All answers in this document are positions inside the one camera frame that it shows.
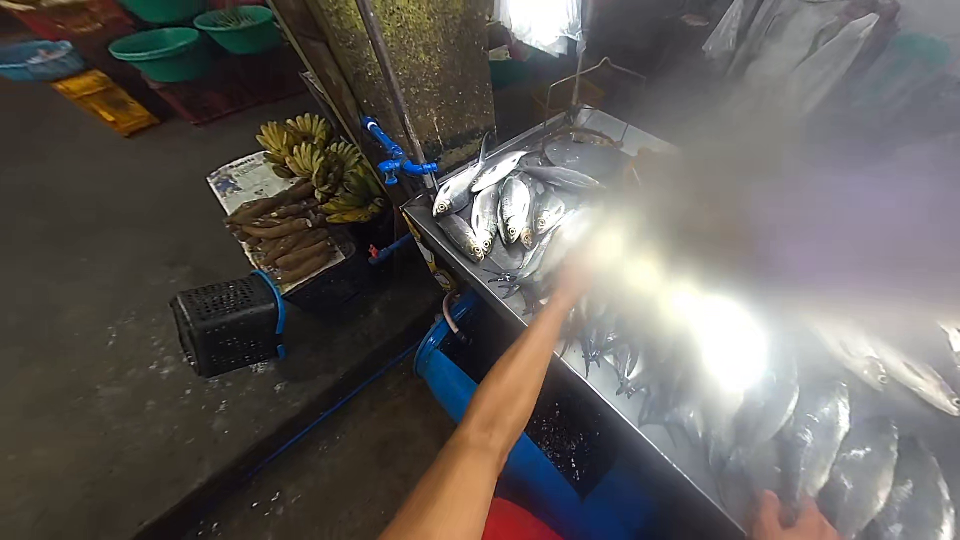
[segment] banana bunch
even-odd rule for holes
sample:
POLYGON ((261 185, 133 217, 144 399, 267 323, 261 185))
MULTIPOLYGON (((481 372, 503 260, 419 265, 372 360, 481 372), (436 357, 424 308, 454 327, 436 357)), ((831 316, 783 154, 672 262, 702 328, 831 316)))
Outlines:
POLYGON ((287 159, 297 144, 296 137, 276 122, 267 122, 260 126, 260 135, 256 136, 267 152, 263 155, 273 164, 274 172, 280 178, 293 178, 295 174, 287 167, 287 159))
POLYGON ((328 146, 326 154, 331 159, 339 160, 343 164, 344 170, 356 168, 357 165, 363 163, 360 149, 343 140, 328 146))
POLYGON ((324 148, 330 139, 330 125, 317 114, 304 114, 295 120, 287 120, 288 129, 301 141, 312 142, 324 148))
POLYGON ((361 167, 344 174, 333 197, 320 206, 327 223, 366 223, 384 207, 386 201, 376 178, 361 167))
POLYGON ((287 156, 287 167, 298 177, 316 184, 317 178, 324 172, 324 151, 309 142, 294 146, 291 156, 287 156))

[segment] black plastic basket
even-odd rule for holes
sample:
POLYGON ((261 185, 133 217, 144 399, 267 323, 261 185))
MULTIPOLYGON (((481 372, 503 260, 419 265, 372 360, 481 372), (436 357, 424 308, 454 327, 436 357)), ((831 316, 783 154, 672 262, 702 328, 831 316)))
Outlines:
POLYGON ((182 291, 170 307, 187 360, 202 377, 284 356, 283 301, 259 270, 242 280, 182 291))
POLYGON ((332 230, 331 237, 343 252, 345 260, 327 268, 312 280, 287 291, 283 298, 304 311, 319 317, 337 317, 353 297, 368 285, 371 277, 367 253, 357 248, 350 234, 332 230))

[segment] plastic crate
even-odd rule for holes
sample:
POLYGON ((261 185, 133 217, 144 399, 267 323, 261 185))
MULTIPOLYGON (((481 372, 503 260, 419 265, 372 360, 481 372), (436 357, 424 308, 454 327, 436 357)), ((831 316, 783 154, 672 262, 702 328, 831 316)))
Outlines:
POLYGON ((44 39, 73 39, 105 27, 133 29, 133 21, 113 0, 85 0, 46 8, 24 6, 11 12, 44 39))
POLYGON ((69 41, 25 41, 0 48, 0 75, 11 81, 55 81, 84 70, 69 41))
POLYGON ((123 88, 96 69, 57 81, 51 86, 123 136, 159 123, 155 116, 133 100, 123 88))
POLYGON ((216 377, 284 357, 283 300, 259 270, 242 280, 183 291, 170 308, 197 375, 216 377))

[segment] blue pipe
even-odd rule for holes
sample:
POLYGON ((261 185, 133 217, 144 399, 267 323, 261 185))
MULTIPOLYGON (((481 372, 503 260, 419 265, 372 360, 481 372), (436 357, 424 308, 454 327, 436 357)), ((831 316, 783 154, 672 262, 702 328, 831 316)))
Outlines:
POLYGON ((440 167, 437 166, 437 163, 424 163, 423 165, 417 165, 407 158, 404 158, 403 160, 386 160, 377 165, 376 168, 380 169, 380 172, 383 174, 396 172, 399 169, 407 174, 416 176, 423 176, 425 174, 435 173, 440 170, 440 167))
POLYGON ((400 148, 400 145, 391 141, 387 134, 383 133, 383 130, 380 129, 380 124, 377 124, 376 120, 371 116, 364 116, 360 119, 360 122, 363 123, 367 131, 373 135, 373 138, 380 142, 380 145, 387 151, 391 160, 401 160, 407 157, 407 155, 403 153, 403 149, 400 148))
POLYGON ((394 251, 400 249, 400 247, 402 247, 403 244, 409 242, 410 239, 413 238, 413 237, 414 237, 414 236, 413 236, 413 233, 407 233, 407 234, 405 234, 400 240, 397 240, 397 241, 394 242, 393 244, 390 244, 389 246, 383 248, 382 250, 380 250, 379 252, 377 252, 376 257, 368 258, 367 261, 368 261, 371 265, 373 265, 373 266, 376 266, 377 264, 380 264, 380 263, 383 262, 384 260, 387 260, 387 258, 388 258, 390 255, 392 255, 392 254, 394 253, 394 251))
POLYGON ((376 168, 380 169, 380 172, 383 173, 383 176, 386 178, 384 181, 386 185, 396 185, 396 171, 402 171, 411 176, 423 176, 430 173, 435 173, 440 170, 440 167, 437 166, 437 163, 423 163, 417 165, 412 161, 407 159, 407 155, 403 152, 403 149, 400 148, 399 144, 396 144, 380 129, 380 125, 376 123, 376 120, 370 116, 364 116, 360 119, 364 127, 367 128, 367 131, 373 135, 380 145, 383 146, 383 149, 387 151, 387 154, 390 158, 386 161, 381 162, 376 168))

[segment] yellow crate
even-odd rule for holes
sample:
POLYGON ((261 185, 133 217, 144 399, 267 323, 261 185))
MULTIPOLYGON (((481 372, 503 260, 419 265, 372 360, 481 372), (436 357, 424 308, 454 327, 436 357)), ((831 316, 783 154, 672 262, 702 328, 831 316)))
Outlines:
POLYGON ((102 71, 91 69, 51 83, 64 97, 100 118, 120 135, 130 136, 160 121, 102 71))

